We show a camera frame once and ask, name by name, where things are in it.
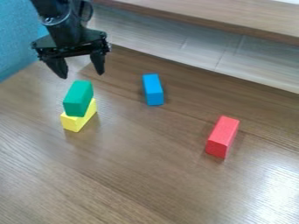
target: stacked blocks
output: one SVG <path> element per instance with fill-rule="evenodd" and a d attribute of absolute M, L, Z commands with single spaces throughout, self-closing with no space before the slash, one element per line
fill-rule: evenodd
<path fill-rule="evenodd" d="M 96 113 L 93 85 L 90 81 L 77 80 L 68 91 L 60 119 L 65 130 L 79 132 Z"/>
<path fill-rule="evenodd" d="M 164 104 L 164 95 L 158 74 L 149 73 L 143 75 L 143 91 L 149 106 Z"/>
<path fill-rule="evenodd" d="M 233 143 L 240 121 L 221 116 L 206 143 L 205 152 L 218 158 L 226 158 Z"/>

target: table surface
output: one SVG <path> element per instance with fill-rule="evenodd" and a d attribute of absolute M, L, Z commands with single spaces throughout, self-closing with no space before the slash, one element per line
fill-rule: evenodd
<path fill-rule="evenodd" d="M 299 1 L 94 0 L 95 3 L 299 45 Z"/>
<path fill-rule="evenodd" d="M 98 76 L 70 59 L 60 80 L 38 62 L 0 87 L 0 222 L 298 223 L 299 96 L 115 47 Z M 144 104 L 160 73 L 166 103 Z M 59 123 L 74 80 L 99 113 Z M 204 152 L 220 115 L 240 120 L 225 161 Z"/>

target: blue panel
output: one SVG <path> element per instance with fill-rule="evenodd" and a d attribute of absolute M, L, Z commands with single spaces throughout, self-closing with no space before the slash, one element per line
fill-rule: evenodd
<path fill-rule="evenodd" d="M 143 90 L 149 106 L 164 104 L 164 95 L 159 75 L 156 73 L 143 75 Z"/>
<path fill-rule="evenodd" d="M 37 59 L 31 42 L 47 34 L 29 0 L 0 3 L 0 81 Z"/>

